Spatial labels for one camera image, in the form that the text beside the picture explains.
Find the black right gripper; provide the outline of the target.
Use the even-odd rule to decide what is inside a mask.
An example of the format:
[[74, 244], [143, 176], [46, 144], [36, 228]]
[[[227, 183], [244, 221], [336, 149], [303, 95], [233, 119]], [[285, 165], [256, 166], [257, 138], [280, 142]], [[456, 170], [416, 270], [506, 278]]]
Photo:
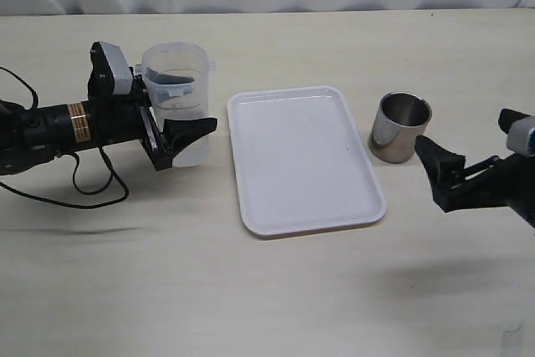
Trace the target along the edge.
[[[498, 117], [503, 133], [533, 133], [533, 116], [504, 108]], [[534, 159], [496, 156], [468, 168], [466, 157], [446, 150], [424, 135], [415, 139], [415, 153], [444, 212], [509, 207], [534, 225]]]

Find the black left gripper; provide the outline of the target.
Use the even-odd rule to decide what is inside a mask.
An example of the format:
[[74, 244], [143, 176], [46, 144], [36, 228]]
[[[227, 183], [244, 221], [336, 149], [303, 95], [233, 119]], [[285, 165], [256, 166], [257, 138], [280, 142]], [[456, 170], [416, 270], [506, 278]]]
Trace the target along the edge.
[[[217, 119], [164, 120], [163, 134], [150, 116], [150, 100], [140, 78], [135, 76], [128, 95], [112, 95], [104, 83], [104, 55], [96, 41], [90, 48], [92, 70], [88, 81], [86, 112], [90, 139], [95, 146], [138, 140], [156, 171], [172, 167], [172, 157], [217, 129]], [[155, 84], [190, 84], [191, 76], [153, 72], [147, 79]]]

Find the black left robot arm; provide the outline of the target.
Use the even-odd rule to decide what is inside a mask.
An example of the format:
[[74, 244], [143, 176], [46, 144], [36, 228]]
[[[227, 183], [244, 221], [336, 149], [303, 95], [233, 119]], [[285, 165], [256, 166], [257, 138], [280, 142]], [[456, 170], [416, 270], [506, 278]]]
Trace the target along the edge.
[[156, 124], [155, 99], [120, 47], [97, 41], [90, 49], [88, 98], [30, 108], [1, 103], [1, 173], [16, 175], [56, 157], [138, 140], [158, 171], [168, 169], [187, 146], [217, 128], [214, 117]]

